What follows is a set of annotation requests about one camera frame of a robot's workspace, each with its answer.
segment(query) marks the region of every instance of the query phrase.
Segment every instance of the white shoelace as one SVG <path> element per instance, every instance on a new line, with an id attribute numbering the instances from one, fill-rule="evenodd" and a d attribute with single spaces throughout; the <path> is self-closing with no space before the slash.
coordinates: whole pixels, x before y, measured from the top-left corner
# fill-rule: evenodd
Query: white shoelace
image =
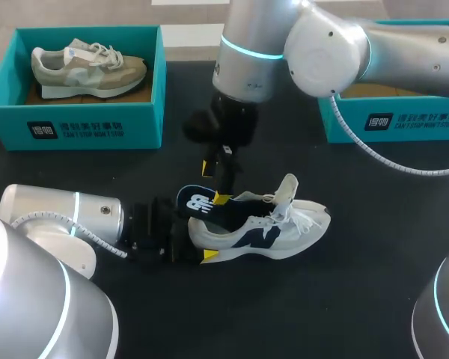
<path id="1" fill-rule="evenodd" d="M 265 194 L 263 196 L 263 201 L 266 203 L 271 203 L 274 199 L 275 196 L 273 194 Z M 321 228 L 321 225 L 314 219 L 293 208 L 292 204 L 287 206 L 284 211 L 279 209 L 279 205 L 276 206 L 276 209 L 271 215 L 267 215 L 266 218 L 273 220 L 277 224 L 293 223 L 298 228 L 299 235 L 310 233 L 313 226 Z"/>
<path id="2" fill-rule="evenodd" d="M 92 43 L 89 47 L 91 51 L 95 51 L 95 59 L 100 55 L 105 55 L 104 62 L 92 62 L 90 66 L 107 66 L 110 70 L 118 69 L 123 66 L 123 56 L 121 52 L 113 50 L 113 46 L 109 49 L 99 43 Z"/>

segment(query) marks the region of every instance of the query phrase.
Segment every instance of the white sneaker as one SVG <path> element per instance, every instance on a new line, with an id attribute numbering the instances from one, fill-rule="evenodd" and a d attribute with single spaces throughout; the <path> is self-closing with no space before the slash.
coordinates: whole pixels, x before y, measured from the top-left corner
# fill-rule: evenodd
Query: white sneaker
<path id="1" fill-rule="evenodd" d="M 120 96 L 141 84 L 147 72 L 142 58 L 78 39 L 61 51 L 35 48 L 31 68 L 44 99 Z"/>
<path id="2" fill-rule="evenodd" d="M 282 260 L 316 243 L 327 231 L 331 216 L 327 208 L 318 203 L 294 200 L 297 188 L 297 178 L 288 174 L 275 195 L 245 192 L 234 198 L 236 202 L 262 200 L 275 207 L 266 217 L 249 216 L 244 225 L 232 233 L 190 218 L 189 236 L 195 247 L 219 252 L 205 263 L 232 260 L 243 254 L 261 254 Z"/>

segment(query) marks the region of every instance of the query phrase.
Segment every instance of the black insole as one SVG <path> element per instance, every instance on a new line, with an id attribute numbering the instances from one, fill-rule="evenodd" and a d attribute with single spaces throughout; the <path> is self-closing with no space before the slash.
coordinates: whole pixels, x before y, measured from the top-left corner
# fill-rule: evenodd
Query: black insole
<path id="1" fill-rule="evenodd" d="M 182 215 L 207 221 L 234 232 L 241 228 L 250 215 L 265 217 L 274 209 L 273 203 L 262 200 L 229 200 L 223 206 L 213 204 L 215 191 L 199 185 L 187 185 L 180 189 L 177 208 Z"/>

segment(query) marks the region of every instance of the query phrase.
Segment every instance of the white cable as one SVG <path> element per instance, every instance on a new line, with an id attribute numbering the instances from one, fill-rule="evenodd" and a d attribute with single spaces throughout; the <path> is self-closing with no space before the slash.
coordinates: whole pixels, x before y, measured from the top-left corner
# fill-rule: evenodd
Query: white cable
<path id="1" fill-rule="evenodd" d="M 392 162 L 391 160 L 379 155 L 376 151 L 371 149 L 369 146 L 367 146 L 363 141 L 359 139 L 358 136 L 355 135 L 355 133 L 350 129 L 349 126 L 347 126 L 346 121 L 344 121 L 343 116 L 341 115 L 341 112 L 339 111 L 339 108 L 337 107 L 337 103 L 334 97 L 330 97 L 331 101 L 331 107 L 333 112 L 336 115 L 337 121 L 340 124 L 340 126 L 343 128 L 345 133 L 351 137 L 351 139 L 360 146 L 361 149 L 367 152 L 367 154 L 371 155 L 375 159 L 377 159 L 379 162 L 383 163 L 386 166 L 389 166 L 395 170 L 406 172 L 407 174 L 415 174 L 417 176 L 425 176 L 425 177 L 442 177 L 442 176 L 449 176 L 449 168 L 447 170 L 436 170 L 436 171 L 426 171 L 426 170 L 417 170 L 415 168 L 410 168 L 406 166 L 402 166 L 397 164 L 396 162 Z"/>
<path id="2" fill-rule="evenodd" d="M 45 218 L 45 219 L 49 219 L 49 220 L 53 220 L 53 221 L 60 221 L 60 222 L 63 222 L 64 224 L 72 224 L 76 228 L 76 230 L 85 234 L 85 236 L 87 236 L 87 238 L 89 238 L 93 242 L 97 243 L 100 247 L 105 248 L 107 251 L 110 251 L 114 255 L 119 256 L 121 258 L 128 257 L 127 252 L 120 251 L 119 249 L 113 247 L 112 245 L 103 241 L 100 237 L 95 236 L 92 232 L 87 230 L 81 224 L 76 223 L 73 219 L 68 218 L 66 215 L 61 215 L 60 213 L 47 212 L 47 211 L 28 213 L 27 215 L 24 215 L 24 216 L 16 219 L 15 222 L 13 222 L 11 224 L 11 226 L 13 229 L 16 229 L 19 225 L 21 225 L 27 221 L 30 221 L 31 219 L 37 219 L 37 218 Z"/>

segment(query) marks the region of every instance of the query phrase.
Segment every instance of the teal shoe box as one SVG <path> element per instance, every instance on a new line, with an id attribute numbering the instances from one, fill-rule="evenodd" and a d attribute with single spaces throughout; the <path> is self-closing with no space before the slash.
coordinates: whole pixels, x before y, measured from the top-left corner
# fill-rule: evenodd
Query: teal shoe box
<path id="1" fill-rule="evenodd" d="M 143 58 L 150 102 L 25 105 L 35 47 L 61 50 L 74 39 Z M 0 139 L 15 150 L 157 149 L 162 144 L 166 60 L 159 26 L 18 28 L 0 64 Z"/>
<path id="2" fill-rule="evenodd" d="M 445 20 L 383 20 L 392 25 L 449 25 Z M 449 99 L 419 96 L 387 88 L 386 96 L 354 97 L 337 95 L 337 106 L 351 130 L 364 142 L 449 140 Z M 329 143 L 351 143 L 343 131 L 329 99 L 319 99 Z"/>

